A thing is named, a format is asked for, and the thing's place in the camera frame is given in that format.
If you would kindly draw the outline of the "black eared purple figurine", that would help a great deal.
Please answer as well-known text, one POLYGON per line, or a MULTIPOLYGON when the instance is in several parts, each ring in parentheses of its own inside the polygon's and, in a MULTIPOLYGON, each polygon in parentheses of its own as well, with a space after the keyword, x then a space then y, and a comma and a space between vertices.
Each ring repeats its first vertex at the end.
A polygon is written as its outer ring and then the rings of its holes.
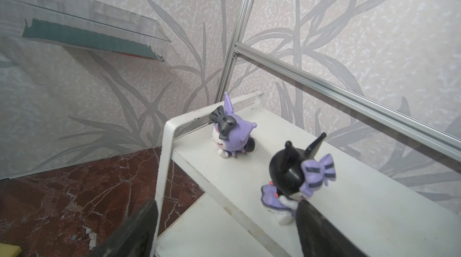
POLYGON ((257 124, 234 113, 227 92, 224 93, 223 105, 213 110, 208 119, 208 123, 212 124, 212 141, 218 146, 218 155, 221 158, 236 157, 237 152, 244 154, 255 150, 256 141, 251 133, 257 124))

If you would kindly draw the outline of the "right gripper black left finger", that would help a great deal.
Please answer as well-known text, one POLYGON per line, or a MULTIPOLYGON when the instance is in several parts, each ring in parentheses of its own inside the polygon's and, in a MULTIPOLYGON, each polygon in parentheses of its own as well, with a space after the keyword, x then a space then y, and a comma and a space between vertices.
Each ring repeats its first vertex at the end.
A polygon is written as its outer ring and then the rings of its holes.
POLYGON ((158 207, 149 200, 135 211, 90 257, 149 257, 157 229, 158 207))

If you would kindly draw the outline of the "black-headed purple figurine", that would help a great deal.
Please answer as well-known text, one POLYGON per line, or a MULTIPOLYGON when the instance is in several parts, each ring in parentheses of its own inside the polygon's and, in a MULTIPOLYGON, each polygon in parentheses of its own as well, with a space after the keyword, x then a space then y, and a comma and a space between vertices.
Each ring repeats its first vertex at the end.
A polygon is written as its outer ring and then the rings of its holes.
POLYGON ((326 138, 321 133, 306 149, 285 143, 269 164, 270 182, 261 187, 261 203, 274 215, 280 226, 291 223, 298 204, 310 199, 316 191, 336 181, 336 168, 331 154, 315 160, 315 154, 326 138))

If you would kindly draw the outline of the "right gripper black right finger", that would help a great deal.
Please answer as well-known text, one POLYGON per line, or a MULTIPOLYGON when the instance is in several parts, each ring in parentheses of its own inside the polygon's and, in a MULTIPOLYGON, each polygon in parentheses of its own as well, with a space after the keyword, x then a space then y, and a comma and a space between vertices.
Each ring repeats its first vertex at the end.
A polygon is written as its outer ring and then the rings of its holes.
POLYGON ((356 245, 307 201, 301 201, 298 204, 295 223, 305 257, 365 256, 356 245))

